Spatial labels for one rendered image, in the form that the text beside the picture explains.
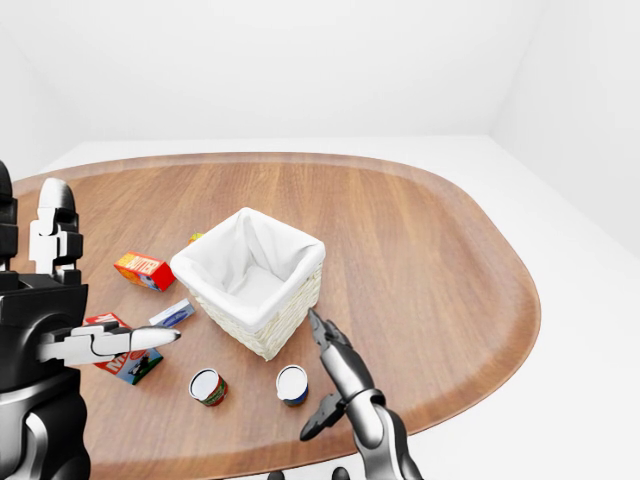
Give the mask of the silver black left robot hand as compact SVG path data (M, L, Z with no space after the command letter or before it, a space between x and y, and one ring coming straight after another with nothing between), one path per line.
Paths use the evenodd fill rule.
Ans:
M65 181L48 178L41 187L29 233L32 273L19 273L10 266L18 253L18 234L18 201L9 171L0 161L0 393L68 366L102 363L179 339L174 328L83 323L88 286L77 267L83 236Z

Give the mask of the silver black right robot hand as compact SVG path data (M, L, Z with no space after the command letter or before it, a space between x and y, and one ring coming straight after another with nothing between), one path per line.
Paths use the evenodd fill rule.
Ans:
M321 362L337 391L325 396L306 422L300 439L308 441L347 414L359 442L368 449L379 446L384 436L375 405L385 405L383 393L374 385L363 359L349 339L329 319L309 309L312 336L320 347Z

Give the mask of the white lined wicker basket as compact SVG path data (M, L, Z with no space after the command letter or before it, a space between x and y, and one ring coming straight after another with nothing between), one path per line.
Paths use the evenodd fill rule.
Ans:
M325 256L322 241L244 207L170 267L222 330L270 361L316 305Z

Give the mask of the blue labelled tin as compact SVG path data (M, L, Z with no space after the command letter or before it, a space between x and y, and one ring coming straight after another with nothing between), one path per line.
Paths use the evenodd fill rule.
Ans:
M305 370L299 365L284 367L276 378L278 398L287 406L298 406L308 396L308 378Z

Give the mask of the red milk carton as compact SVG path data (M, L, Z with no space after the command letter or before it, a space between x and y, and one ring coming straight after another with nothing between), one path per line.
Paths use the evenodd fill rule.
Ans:
M135 385L162 360L163 356L155 348L149 348L122 353L110 361L96 363L95 366Z

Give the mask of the red orange butter box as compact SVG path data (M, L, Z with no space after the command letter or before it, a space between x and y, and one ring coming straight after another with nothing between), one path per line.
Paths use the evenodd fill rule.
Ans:
M155 291L166 291L176 280L165 261L134 251L124 254L114 267L129 282Z

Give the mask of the red green labelled tin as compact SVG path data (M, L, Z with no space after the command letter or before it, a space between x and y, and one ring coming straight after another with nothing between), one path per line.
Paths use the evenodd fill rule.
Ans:
M216 370L205 368L192 377L188 391L201 404L217 406L228 394L228 383Z

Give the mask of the blue white flat box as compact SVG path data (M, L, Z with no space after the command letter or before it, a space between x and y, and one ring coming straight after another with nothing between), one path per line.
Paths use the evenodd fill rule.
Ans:
M188 299L183 299L149 319L151 326L173 327L195 313Z

